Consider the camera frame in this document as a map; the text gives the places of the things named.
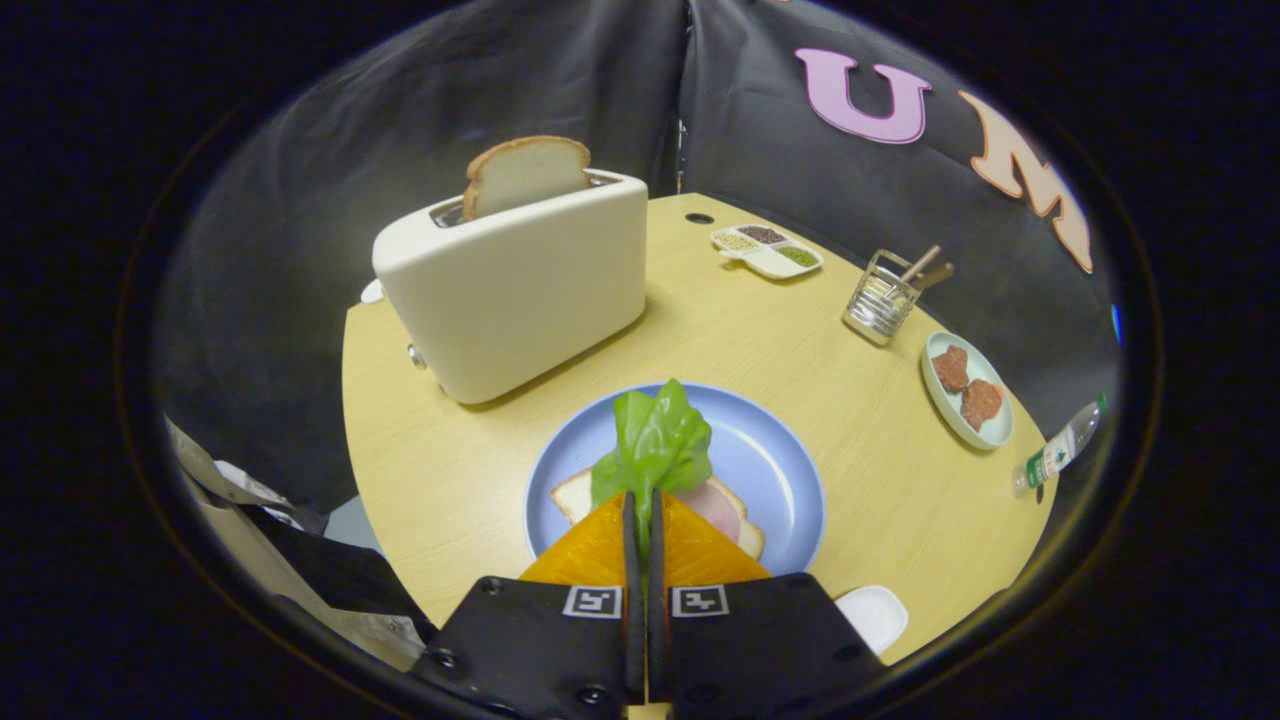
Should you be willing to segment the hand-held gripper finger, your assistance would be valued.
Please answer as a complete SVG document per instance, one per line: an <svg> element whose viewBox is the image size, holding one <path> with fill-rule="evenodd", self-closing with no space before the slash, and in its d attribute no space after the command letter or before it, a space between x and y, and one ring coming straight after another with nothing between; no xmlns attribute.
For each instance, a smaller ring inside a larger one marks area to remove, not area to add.
<svg viewBox="0 0 1280 720"><path fill-rule="evenodd" d="M672 717L842 717L884 675L812 574L769 574L660 491L649 532L649 697Z"/></svg>
<svg viewBox="0 0 1280 720"><path fill-rule="evenodd" d="M518 579L483 577L428 642L412 675L499 719L623 719L645 700L645 600L635 497L613 497L566 537L603 538L605 577L556 568L550 547Z"/></svg>

